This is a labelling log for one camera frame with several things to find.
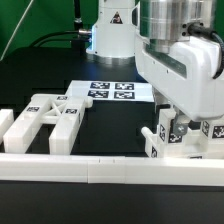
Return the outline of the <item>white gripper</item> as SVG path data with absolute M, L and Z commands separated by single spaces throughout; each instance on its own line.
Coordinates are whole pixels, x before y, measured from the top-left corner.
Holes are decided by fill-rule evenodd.
M 224 71 L 214 79 L 221 61 L 217 43 L 191 36 L 163 54 L 152 51 L 147 39 L 137 34 L 135 61 L 138 73 L 154 87 L 155 108 L 170 108 L 171 102 L 181 110 L 173 120 L 175 135 L 187 133 L 190 119 L 202 121 L 224 115 Z

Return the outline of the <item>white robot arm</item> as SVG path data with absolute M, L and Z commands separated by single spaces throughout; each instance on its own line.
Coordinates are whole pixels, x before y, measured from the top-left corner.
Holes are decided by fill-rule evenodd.
M 99 0 L 87 57 L 135 62 L 154 102 L 176 110 L 174 132 L 224 117 L 224 40 L 213 29 L 216 0 Z

